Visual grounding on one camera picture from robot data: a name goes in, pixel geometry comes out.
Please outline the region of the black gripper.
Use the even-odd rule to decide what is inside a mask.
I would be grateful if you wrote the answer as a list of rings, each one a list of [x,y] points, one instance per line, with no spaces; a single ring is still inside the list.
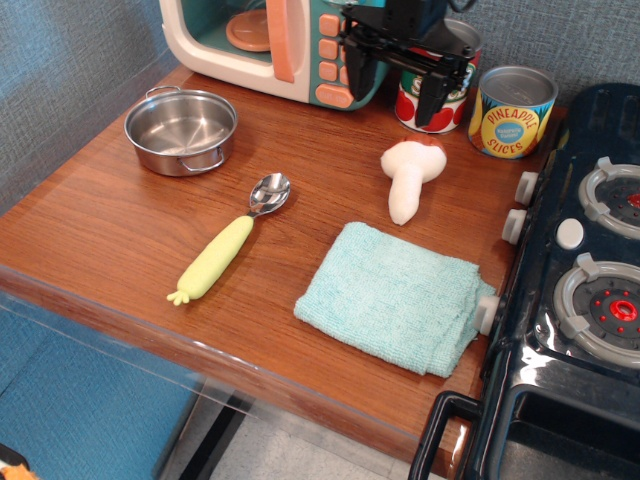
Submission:
[[[386,1],[383,6],[350,2],[341,8],[341,32],[349,90],[355,100],[374,94],[386,63],[422,75],[415,114],[427,126],[456,85],[464,81],[474,50],[445,24],[449,12],[464,13],[472,1]]]

